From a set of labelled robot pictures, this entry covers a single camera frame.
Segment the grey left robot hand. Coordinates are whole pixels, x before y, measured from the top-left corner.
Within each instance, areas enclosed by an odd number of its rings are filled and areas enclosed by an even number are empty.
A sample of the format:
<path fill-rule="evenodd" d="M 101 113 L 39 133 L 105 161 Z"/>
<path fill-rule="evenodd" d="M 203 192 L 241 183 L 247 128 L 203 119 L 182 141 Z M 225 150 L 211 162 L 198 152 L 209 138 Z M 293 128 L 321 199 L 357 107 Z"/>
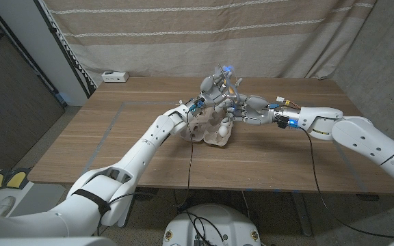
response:
<path fill-rule="evenodd" d="M 206 77 L 200 85 L 200 95 L 196 99 L 196 106 L 202 109 L 214 107 L 226 98 L 238 103 L 240 95 L 237 86 L 241 79 L 233 85 L 231 83 L 233 71 L 232 66 L 218 65 L 215 67 L 214 74 Z"/>

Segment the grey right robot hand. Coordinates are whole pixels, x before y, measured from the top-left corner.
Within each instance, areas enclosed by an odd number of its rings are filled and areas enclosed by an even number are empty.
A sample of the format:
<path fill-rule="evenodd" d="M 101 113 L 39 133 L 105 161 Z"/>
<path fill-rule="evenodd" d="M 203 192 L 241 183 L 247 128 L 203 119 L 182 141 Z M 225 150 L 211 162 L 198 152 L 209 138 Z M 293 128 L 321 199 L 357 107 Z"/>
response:
<path fill-rule="evenodd" d="M 222 120 L 227 122 L 245 122 L 251 125 L 264 125 L 274 122 L 275 103 L 255 95 L 239 95 L 239 101 L 226 100 L 226 117 Z"/>

